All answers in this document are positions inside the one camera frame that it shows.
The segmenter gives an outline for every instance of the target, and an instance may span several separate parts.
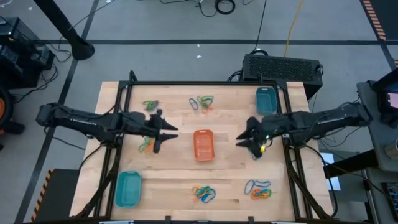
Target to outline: pile of rubber bands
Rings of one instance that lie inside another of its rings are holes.
[[[146,105],[146,111],[154,111],[156,107],[159,105],[159,100],[147,100],[142,102],[143,105]]]
[[[190,98],[189,99],[189,103],[191,104],[191,107],[195,111],[197,111],[199,109],[199,105],[198,105],[198,103],[199,103],[200,106],[202,107],[202,112],[204,114],[206,114],[209,110],[213,109],[213,107],[210,106],[213,103],[213,99],[214,99],[214,96],[210,96],[210,95],[209,96],[203,96],[203,97],[198,96],[197,97],[197,101],[194,100],[193,98]]]
[[[146,153],[148,153],[149,152],[148,149],[150,147],[152,147],[154,145],[154,143],[155,143],[155,140],[153,138],[145,137],[144,143],[142,143],[142,145],[139,146],[138,151],[141,153],[144,151]]]
[[[269,181],[249,180],[244,187],[244,194],[250,194],[251,199],[267,199],[271,197],[271,189],[268,189],[270,185],[271,182]]]
[[[203,203],[208,203],[216,197],[216,190],[209,186],[194,187],[192,188],[192,192],[195,194],[194,202],[201,200]]]

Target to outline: orange plastic container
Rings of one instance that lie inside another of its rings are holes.
[[[198,130],[193,133],[193,152],[198,161],[211,161],[214,159],[213,132]]]

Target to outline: yellow and black tape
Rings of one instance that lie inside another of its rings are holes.
[[[376,13],[374,12],[371,2],[368,0],[364,0],[363,3],[366,7],[368,14],[369,14],[369,17],[372,20],[374,27],[376,28],[377,35],[379,36],[379,38],[381,40],[386,40],[386,33],[384,33],[384,29],[381,27],[380,21],[377,18]]]
[[[40,205],[42,204],[45,190],[47,189],[47,186],[50,181],[50,177],[53,174],[53,172],[54,172],[54,169],[50,169],[47,172],[47,175],[45,176],[44,184],[43,184],[42,190],[40,191],[39,199],[37,199],[35,209],[33,211],[32,217],[30,218],[31,222],[36,221],[37,213],[39,212],[39,208],[40,208]]]

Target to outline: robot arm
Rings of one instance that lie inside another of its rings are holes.
[[[330,131],[346,126],[367,126],[372,120],[365,106],[360,103],[344,103],[333,110],[309,113],[298,111],[266,116],[259,122],[250,117],[246,130],[236,139],[244,139],[237,146],[247,147],[256,158],[260,158],[267,141],[288,134],[290,144],[300,147],[311,138],[322,138]]]
[[[45,127],[63,126],[79,131],[107,146],[114,146],[118,134],[149,136],[155,138],[154,153],[158,153],[162,142],[178,137],[177,134],[160,134],[161,129],[178,130],[161,115],[162,110],[157,110],[146,121],[145,115],[139,112],[94,114],[50,103],[40,108],[36,122]]]

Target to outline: black pole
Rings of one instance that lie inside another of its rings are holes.
[[[335,162],[332,165],[324,166],[323,170],[327,170],[330,178],[332,178],[346,174],[347,172],[350,173],[377,166],[376,153],[374,150],[369,150],[342,161]]]
[[[72,27],[67,17],[57,6],[54,0],[34,0],[36,5],[50,19],[52,24],[58,29],[72,47],[72,56],[75,60],[85,60],[90,58],[94,52],[94,47],[84,41]]]

